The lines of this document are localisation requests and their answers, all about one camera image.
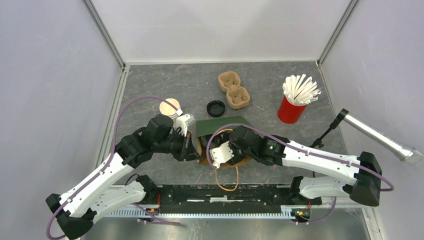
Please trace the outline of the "green paper bag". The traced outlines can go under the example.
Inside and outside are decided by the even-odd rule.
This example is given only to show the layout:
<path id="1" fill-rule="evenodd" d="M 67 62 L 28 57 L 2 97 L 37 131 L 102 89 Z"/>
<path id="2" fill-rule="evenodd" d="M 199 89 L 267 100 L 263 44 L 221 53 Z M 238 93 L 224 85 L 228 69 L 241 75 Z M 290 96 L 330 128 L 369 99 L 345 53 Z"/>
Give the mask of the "green paper bag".
<path id="1" fill-rule="evenodd" d="M 197 160 L 196 162 L 199 165 L 202 166 L 209 166 L 209 161 L 207 160 L 207 150 L 206 148 L 201 146 L 200 143 L 200 137 L 205 135 L 213 135 L 216 133 L 216 136 L 219 139 L 220 145 L 223 142 L 226 142 L 228 140 L 228 134 L 233 131 L 235 128 L 234 124 L 244 124 L 250 126 L 251 123 L 246 120 L 242 116 L 233 116 L 233 117 L 219 117 L 219 118 L 213 118 L 213 119 L 206 119 L 206 120 L 199 120 L 196 122 L 195 126 L 195 143 L 196 143 L 196 150 L 198 151 L 200 155 L 200 160 Z M 227 188 L 221 185 L 218 181 L 218 171 L 215 170 L 215 182 L 217 186 L 226 192 L 234 192 L 237 190 L 239 183 L 240 183 L 240 175 L 239 175 L 239 167 L 249 163 L 252 158 L 249 156 L 242 156 L 240 153 L 234 151 L 234 157 L 229 160 L 226 163 L 223 163 L 220 168 L 223 169 L 235 169 L 236 172 L 236 182 L 234 187 Z"/>

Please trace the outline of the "stack of white paper cups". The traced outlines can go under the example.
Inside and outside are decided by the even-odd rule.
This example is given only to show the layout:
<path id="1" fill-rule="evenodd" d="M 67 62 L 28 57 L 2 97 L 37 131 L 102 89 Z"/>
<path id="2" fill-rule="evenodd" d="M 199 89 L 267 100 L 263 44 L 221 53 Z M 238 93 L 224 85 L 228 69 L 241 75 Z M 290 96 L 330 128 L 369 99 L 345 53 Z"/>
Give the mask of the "stack of white paper cups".
<path id="1" fill-rule="evenodd" d="M 173 120 L 183 114 L 180 103 L 174 98 L 167 98 L 162 101 L 159 105 L 159 111 L 162 115 L 168 116 Z"/>

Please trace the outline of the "stack of black lids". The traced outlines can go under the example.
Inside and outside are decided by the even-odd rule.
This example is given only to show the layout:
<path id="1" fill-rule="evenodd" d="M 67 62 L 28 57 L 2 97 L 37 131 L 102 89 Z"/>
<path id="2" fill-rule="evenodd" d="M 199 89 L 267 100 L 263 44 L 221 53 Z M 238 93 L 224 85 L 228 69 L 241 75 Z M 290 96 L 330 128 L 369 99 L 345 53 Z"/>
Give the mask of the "stack of black lids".
<path id="1" fill-rule="evenodd" d="M 211 117 L 219 118 L 225 113 L 226 106 L 220 100 L 212 100 L 207 104 L 206 111 Z"/>

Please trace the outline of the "stack of cardboard cup carriers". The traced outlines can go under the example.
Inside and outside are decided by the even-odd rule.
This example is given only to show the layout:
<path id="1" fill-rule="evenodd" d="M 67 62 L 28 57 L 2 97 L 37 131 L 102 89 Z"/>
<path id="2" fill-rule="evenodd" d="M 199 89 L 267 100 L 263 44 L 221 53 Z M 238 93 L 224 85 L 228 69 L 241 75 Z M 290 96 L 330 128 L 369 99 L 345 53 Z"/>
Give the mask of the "stack of cardboard cup carriers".
<path id="1" fill-rule="evenodd" d="M 235 71 L 221 73 L 218 83 L 226 93 L 226 100 L 232 109 L 239 110 L 249 105 L 251 96 L 247 89 L 241 86 L 241 78 Z"/>

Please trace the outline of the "single black lid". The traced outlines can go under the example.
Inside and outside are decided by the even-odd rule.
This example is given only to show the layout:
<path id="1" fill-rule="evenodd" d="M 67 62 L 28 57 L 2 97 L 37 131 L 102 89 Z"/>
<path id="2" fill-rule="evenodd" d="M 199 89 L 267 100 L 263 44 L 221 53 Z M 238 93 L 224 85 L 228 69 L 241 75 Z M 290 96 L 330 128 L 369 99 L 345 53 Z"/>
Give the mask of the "single black lid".
<path id="1" fill-rule="evenodd" d="M 206 148 L 209 140 L 211 139 L 212 135 L 203 135 L 199 138 L 200 144 L 203 148 Z M 217 137 L 214 137 L 209 145 L 210 149 L 216 148 L 220 145 L 220 140 Z"/>

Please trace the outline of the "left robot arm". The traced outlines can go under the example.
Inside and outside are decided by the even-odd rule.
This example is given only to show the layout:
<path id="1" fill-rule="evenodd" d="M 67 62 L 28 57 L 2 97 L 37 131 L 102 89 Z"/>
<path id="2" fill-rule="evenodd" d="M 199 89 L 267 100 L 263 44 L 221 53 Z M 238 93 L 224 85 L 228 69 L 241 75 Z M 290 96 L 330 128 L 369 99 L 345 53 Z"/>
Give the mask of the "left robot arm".
<path id="1" fill-rule="evenodd" d="M 45 202 L 53 213 L 50 226 L 57 221 L 64 236 L 75 240 L 85 235 L 105 215 L 126 205 L 143 201 L 153 203 L 157 190 L 148 177 L 104 194 L 117 180 L 132 172 L 153 154 L 171 154 L 179 162 L 199 159 L 189 126 L 195 118 L 183 114 L 175 120 L 158 114 L 145 127 L 124 136 L 106 160 L 75 187 L 63 194 L 50 194 Z"/>

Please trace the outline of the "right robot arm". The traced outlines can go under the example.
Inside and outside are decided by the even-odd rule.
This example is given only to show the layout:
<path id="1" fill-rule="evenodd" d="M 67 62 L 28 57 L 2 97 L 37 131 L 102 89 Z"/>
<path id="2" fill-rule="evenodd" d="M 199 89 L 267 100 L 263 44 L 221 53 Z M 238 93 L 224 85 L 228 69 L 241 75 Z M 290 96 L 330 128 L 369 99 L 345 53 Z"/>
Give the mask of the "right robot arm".
<path id="1" fill-rule="evenodd" d="M 317 178 L 293 178 L 288 196 L 295 204 L 321 197 L 350 198 L 368 207 L 380 204 L 382 169 L 370 152 L 363 151 L 359 156 L 331 153 L 277 135 L 262 137 L 245 126 L 238 126 L 229 134 L 229 144 L 236 153 L 266 166 L 322 174 Z"/>

